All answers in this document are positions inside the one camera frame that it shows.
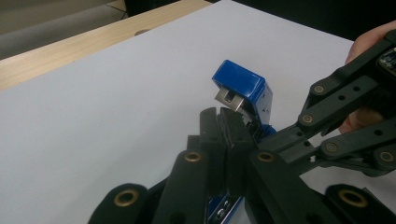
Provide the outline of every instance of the white paper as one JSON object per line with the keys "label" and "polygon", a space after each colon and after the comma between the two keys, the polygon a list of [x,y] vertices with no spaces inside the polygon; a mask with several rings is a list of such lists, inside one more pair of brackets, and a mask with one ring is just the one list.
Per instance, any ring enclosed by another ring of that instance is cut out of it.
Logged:
{"label": "white paper", "polygon": [[[267,79],[279,130],[296,121],[309,86],[342,66],[350,46],[221,1],[1,91],[1,222],[86,223],[116,186],[149,188],[168,176],[187,136],[199,133],[199,113],[219,107],[211,77],[224,60]],[[396,211],[394,176],[317,169],[304,179],[319,190],[358,181]],[[233,219],[246,222],[243,211]]]}

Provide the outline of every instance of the gray floor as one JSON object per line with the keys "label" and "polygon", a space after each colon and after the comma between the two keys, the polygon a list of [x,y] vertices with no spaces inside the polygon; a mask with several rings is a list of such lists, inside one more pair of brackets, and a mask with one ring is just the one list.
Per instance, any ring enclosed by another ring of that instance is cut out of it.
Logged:
{"label": "gray floor", "polygon": [[103,5],[0,35],[0,60],[120,21],[126,17],[125,12]]}

